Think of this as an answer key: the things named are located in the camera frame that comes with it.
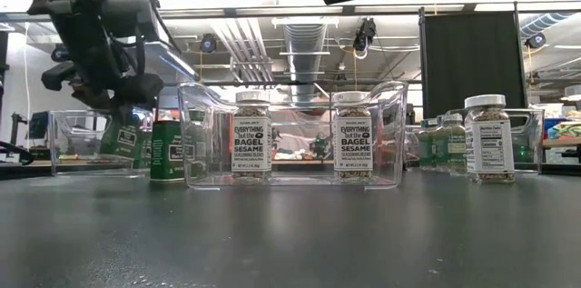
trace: seasoning jar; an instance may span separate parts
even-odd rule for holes
[[[260,184],[271,174],[270,95],[266,91],[236,94],[233,117],[232,178],[235,184]]]
[[[446,146],[448,133],[444,129],[443,115],[438,115],[438,126],[433,129],[432,137],[432,153],[434,154],[434,169],[436,171],[445,172],[448,165],[448,147]]]
[[[512,184],[515,164],[504,95],[485,94],[464,101],[468,172],[479,183]]]
[[[421,170],[432,170],[435,166],[432,132],[437,125],[436,119],[424,119],[421,121],[423,129],[418,133],[419,168]]]
[[[335,178],[342,184],[368,184],[373,178],[371,112],[362,102],[365,92],[333,95]]]
[[[462,126],[462,115],[449,114],[443,118],[447,152],[444,170],[451,174],[466,173],[466,130]]]

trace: bagel sesame seasoning label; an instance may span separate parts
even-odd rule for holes
[[[269,171],[271,158],[271,119],[235,117],[232,171]]]
[[[338,117],[335,120],[335,170],[373,170],[372,142],[370,117]]]

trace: ventilation duct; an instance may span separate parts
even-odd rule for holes
[[[565,12],[546,13],[543,15],[533,16],[530,19],[527,19],[525,23],[520,26],[520,38],[525,40],[534,35],[540,34],[551,26],[560,23],[561,21],[574,14],[575,12]]]
[[[320,52],[327,33],[327,25],[285,25],[284,39],[289,55],[291,80],[313,81],[317,79]],[[293,102],[308,102],[315,87],[312,84],[292,86]]]

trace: shelf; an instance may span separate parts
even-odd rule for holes
[[[569,147],[581,145],[581,138],[569,138],[569,139],[545,139],[543,141],[543,147]]]

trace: silver metal lid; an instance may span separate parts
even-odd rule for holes
[[[333,103],[353,103],[367,98],[367,92],[341,92],[333,95]]]
[[[501,94],[486,94],[472,96],[464,100],[464,107],[475,107],[485,105],[507,105],[507,100]]]
[[[249,90],[236,93],[236,103],[238,102],[270,102],[271,93],[262,90]]]
[[[446,121],[460,121],[460,122],[462,122],[462,115],[461,114],[444,115],[444,122],[446,122]]]

